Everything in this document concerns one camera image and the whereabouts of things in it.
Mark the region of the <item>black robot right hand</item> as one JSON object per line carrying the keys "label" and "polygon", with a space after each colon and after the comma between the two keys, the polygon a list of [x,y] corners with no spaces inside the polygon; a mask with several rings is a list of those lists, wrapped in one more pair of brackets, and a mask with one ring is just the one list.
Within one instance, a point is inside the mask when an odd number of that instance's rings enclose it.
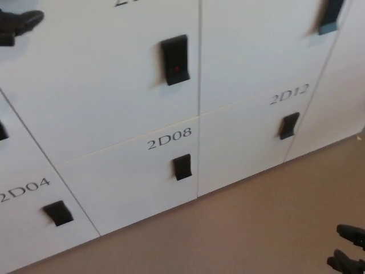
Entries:
{"label": "black robot right hand", "polygon": [[[339,236],[364,250],[364,229],[347,224],[339,224],[336,227],[336,231]],[[364,260],[353,260],[339,249],[336,249],[333,255],[327,258],[327,265],[340,273],[364,273]]]}

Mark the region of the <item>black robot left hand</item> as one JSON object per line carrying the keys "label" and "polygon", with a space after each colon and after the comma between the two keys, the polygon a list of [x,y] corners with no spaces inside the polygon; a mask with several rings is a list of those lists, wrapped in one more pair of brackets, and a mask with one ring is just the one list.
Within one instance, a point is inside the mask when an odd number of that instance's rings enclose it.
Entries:
{"label": "black robot left hand", "polygon": [[15,46],[15,38],[33,31],[44,19],[44,12],[30,10],[16,14],[1,10],[1,47]]}

